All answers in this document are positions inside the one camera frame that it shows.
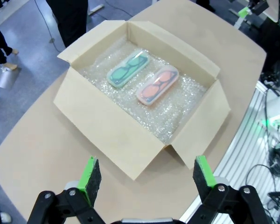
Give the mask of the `green-tipped left gripper right finger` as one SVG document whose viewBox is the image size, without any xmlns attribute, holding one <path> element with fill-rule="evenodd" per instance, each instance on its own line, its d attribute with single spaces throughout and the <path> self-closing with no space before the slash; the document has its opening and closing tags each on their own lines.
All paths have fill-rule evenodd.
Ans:
<svg viewBox="0 0 280 224">
<path fill-rule="evenodd" d="M 193 180 L 202 204 L 188 224 L 211 224 L 219 213 L 228 214 L 234 224 L 268 223 L 256 189 L 245 185 L 236 190 L 217 182 L 204 155 L 195 158 Z"/>
</svg>

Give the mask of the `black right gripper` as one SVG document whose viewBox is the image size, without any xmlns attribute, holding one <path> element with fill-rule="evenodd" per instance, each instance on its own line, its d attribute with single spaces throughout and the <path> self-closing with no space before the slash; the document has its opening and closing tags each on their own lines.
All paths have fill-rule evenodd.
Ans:
<svg viewBox="0 0 280 224">
<path fill-rule="evenodd" d="M 238 12 L 239 17 L 246 17 L 251 14 L 261 14 L 269 8 L 267 0 L 249 0 L 247 7 Z"/>
</svg>

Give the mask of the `green-tipped left gripper left finger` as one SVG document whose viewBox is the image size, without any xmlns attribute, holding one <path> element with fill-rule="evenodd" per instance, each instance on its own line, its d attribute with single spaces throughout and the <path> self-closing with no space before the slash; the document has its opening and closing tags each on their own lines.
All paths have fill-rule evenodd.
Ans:
<svg viewBox="0 0 280 224">
<path fill-rule="evenodd" d="M 64 189 L 60 194 L 42 191 L 28 218 L 29 224 L 64 224 L 76 217 L 80 224 L 103 224 L 94 209 L 102 177 L 96 157 L 90 157 L 77 186 Z"/>
</svg>

